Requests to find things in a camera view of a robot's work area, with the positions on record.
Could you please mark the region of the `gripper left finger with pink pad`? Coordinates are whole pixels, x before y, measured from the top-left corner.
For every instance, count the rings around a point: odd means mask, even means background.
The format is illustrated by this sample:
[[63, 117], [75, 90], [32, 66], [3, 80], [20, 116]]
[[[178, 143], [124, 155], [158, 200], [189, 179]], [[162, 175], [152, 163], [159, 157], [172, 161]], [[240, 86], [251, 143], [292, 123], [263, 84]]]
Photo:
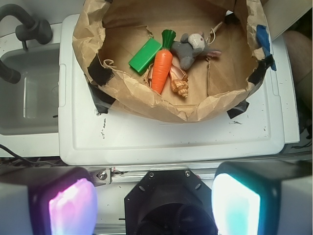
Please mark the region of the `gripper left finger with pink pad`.
[[82, 167], [0, 168], [2, 235], [91, 235], [97, 193]]

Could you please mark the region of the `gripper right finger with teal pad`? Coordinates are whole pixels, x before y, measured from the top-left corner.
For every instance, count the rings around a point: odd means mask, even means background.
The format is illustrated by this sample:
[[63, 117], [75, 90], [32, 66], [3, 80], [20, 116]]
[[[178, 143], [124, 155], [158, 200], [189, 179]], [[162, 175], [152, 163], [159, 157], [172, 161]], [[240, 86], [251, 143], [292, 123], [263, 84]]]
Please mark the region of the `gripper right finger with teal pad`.
[[313, 164], [223, 162], [216, 170], [211, 202], [223, 235], [311, 235]]

